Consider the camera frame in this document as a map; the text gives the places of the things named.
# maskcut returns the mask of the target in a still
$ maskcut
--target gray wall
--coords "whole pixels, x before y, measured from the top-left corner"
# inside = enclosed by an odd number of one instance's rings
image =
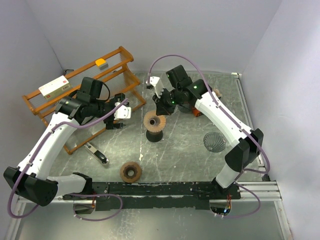
[[[281,0],[27,2],[64,68],[78,68],[122,45],[134,56],[133,70],[147,70],[155,58],[180,53],[202,70],[242,72]],[[180,63],[166,59],[154,69]]]
[[[24,0],[0,1],[0,173],[15,167],[44,130],[21,96],[62,74],[62,69],[39,24]],[[10,217],[10,187],[0,177],[0,239]]]
[[[243,73],[293,234],[319,239],[320,2],[284,0]]]

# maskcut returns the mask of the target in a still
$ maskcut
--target wooden frame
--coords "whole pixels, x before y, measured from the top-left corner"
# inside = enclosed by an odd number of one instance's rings
[[[115,78],[116,76],[123,74],[124,75],[124,81],[126,83],[126,87],[122,90],[119,91],[119,93],[127,93],[127,92],[131,92],[140,102],[140,104],[138,104],[137,106],[135,106],[132,111],[134,112],[135,110],[137,110],[138,108],[142,107],[144,104],[146,104],[146,100],[137,92],[137,90],[135,89],[136,86],[140,85],[140,80],[129,70],[127,63],[132,62],[134,60],[133,56],[122,46],[120,46],[118,49],[102,56],[99,57],[99,59],[104,59],[107,60],[117,54],[120,54],[120,59],[121,62],[117,63],[114,66],[111,66],[109,68],[107,68],[105,71],[95,75],[95,76],[88,76],[94,79],[100,79],[101,77],[108,75],[107,77],[101,79],[101,81],[103,82],[107,82],[113,78]],[[88,63],[87,65],[84,65],[82,67],[80,67],[79,69],[65,75],[66,79],[70,79],[92,67],[94,67],[96,65],[96,60]],[[30,102],[31,99],[35,98],[36,96],[40,95],[40,91],[39,89],[35,90],[34,92],[28,94],[28,95],[23,95],[22,99],[24,100],[24,102],[26,103],[26,105],[28,106],[28,108],[30,109],[30,111],[35,115],[38,116],[41,121],[44,123],[44,125],[47,127],[48,126],[48,122],[45,119],[46,116],[50,115],[51,113],[54,112],[55,110],[55,103],[57,103],[58,101],[60,101],[62,98],[68,96],[69,94],[73,93],[74,91],[78,90],[80,88],[80,84],[73,87],[72,89],[70,89],[69,91],[63,93],[62,95],[40,105],[40,106],[33,106],[32,103]],[[98,135],[102,134],[106,129],[103,128],[100,131],[98,131],[96,134],[92,135],[91,137],[87,138],[85,141],[81,142],[80,144],[78,144],[76,147],[69,149],[66,145],[64,145],[64,149],[65,151],[71,155],[74,151],[76,151],[78,148],[82,147],[85,143],[91,141],[92,139],[94,139],[95,137],[97,137]]]

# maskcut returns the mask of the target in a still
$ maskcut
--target small box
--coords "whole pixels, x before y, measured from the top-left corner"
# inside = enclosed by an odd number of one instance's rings
[[[40,92],[46,100],[52,100],[64,92],[71,89],[71,84],[65,78],[65,76],[60,76],[51,82],[39,87]]]

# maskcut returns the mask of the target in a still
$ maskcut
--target round brown object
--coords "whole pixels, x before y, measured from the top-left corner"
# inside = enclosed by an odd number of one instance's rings
[[[156,111],[148,111],[143,118],[143,125],[151,133],[159,133],[166,126],[165,116],[157,116]]]
[[[142,174],[142,169],[138,163],[134,161],[126,162],[120,168],[120,177],[126,183],[134,183],[135,181],[139,180]]]

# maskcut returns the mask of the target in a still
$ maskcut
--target floor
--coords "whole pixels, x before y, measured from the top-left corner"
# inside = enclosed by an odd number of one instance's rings
[[[188,74],[194,81],[200,78],[195,72]],[[143,117],[148,111],[155,110],[156,106],[152,100],[153,91],[145,88],[147,73],[138,72],[135,75],[142,83],[136,89],[146,99],[146,105],[132,113],[131,119],[124,122],[123,129],[107,130],[90,142],[107,156],[109,166],[99,164],[84,147],[73,155],[61,150],[51,168],[51,176],[80,172],[92,177],[95,182],[121,181],[119,170],[124,163],[131,161],[137,162],[142,168],[140,182],[211,181],[220,172],[225,164],[224,157],[231,147],[227,143],[226,148],[219,153],[209,152],[205,148],[205,134],[220,131],[204,115],[194,117],[192,113],[183,113],[176,108],[174,114],[166,117],[163,139],[157,143],[146,139]],[[164,87],[172,89],[164,72],[156,72],[153,76],[161,77]],[[205,77],[211,87],[220,91],[221,101],[226,107],[248,125],[237,80],[231,74],[215,72],[208,72]],[[127,96],[130,105],[135,106],[136,98],[130,94]],[[74,146],[101,127],[100,124],[90,129],[77,130],[68,145]],[[255,160],[250,168],[258,169],[258,162]],[[261,176],[248,172],[239,180],[261,181]]]

